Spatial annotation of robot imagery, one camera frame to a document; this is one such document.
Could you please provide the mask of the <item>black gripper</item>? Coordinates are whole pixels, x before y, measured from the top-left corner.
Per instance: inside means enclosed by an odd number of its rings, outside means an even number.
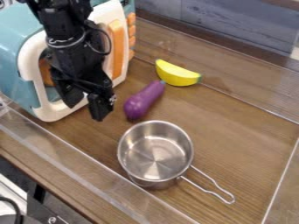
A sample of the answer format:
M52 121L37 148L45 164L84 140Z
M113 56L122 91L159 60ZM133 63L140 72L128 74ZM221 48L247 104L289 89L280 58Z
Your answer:
M72 109L88 94L90 117L101 122L113 111L116 95L104 72L110 41L102 38L56 40L46 38L50 79L64 104Z

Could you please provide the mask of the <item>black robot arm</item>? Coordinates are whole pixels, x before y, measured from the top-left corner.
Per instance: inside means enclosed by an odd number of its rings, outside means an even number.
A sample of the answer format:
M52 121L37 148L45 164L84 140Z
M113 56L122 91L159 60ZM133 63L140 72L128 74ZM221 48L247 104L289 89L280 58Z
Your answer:
M108 33L89 20L89 0L16 0L26 4L45 31L50 80L68 107L88 101L88 112L102 121L113 111L112 79L102 69L112 51Z

